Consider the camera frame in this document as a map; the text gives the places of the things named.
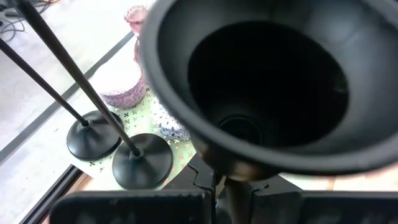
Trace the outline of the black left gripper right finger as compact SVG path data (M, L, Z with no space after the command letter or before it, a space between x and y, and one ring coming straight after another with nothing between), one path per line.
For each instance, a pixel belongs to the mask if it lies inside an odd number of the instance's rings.
M329 190L325 179L277 175L254 193L249 224L398 224L398 191Z

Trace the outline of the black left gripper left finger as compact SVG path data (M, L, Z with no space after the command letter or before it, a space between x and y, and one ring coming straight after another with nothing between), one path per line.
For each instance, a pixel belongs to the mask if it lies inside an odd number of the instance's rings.
M211 224L215 177L199 156L161 190L82 191L56 202L49 224Z

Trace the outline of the black metal candlestick holder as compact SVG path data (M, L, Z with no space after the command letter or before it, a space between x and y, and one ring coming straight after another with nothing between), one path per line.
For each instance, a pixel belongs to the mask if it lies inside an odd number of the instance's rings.
M161 185L173 166L168 143L151 133L128 136L41 15L26 0L14 0L14 4L121 138L113 151L112 171L116 182L126 190L154 189Z
M157 0L141 62L232 224L280 173L398 162L398 17L367 0Z
M67 148L74 157L83 161L98 160L111 154L117 148L121 138L113 131L111 125L106 121L100 111L91 111L83 116L78 114L66 100L2 39L0 39L0 50L76 118L76 121L67 134Z

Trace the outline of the white patterned ceramic candle holder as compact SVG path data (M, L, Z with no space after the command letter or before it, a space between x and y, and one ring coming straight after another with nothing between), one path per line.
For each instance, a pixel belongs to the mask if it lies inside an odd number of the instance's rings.
M156 96L152 97L150 112L155 127L163 137L179 141L190 139L189 131L167 111Z

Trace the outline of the purple patterned ceramic candle holder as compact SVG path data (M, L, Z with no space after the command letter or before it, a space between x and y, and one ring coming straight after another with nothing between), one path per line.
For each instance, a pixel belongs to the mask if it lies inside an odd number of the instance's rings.
M146 93L147 82L135 62L108 60L90 79L101 99L114 108L130 108L138 104Z

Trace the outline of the pink ribbed glass candle holder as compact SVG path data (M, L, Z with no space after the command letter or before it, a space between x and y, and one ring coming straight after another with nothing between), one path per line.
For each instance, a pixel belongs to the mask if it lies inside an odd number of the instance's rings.
M134 61L137 64L139 64L139 36L148 11L148 8L144 5L135 5L124 15L124 20L129 24L137 39L134 46Z

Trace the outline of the black aluminium table frame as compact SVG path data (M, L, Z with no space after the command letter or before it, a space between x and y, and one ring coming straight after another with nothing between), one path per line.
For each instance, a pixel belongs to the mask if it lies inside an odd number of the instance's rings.
M54 203L71 189L82 174L79 168L70 165L19 224L41 224Z

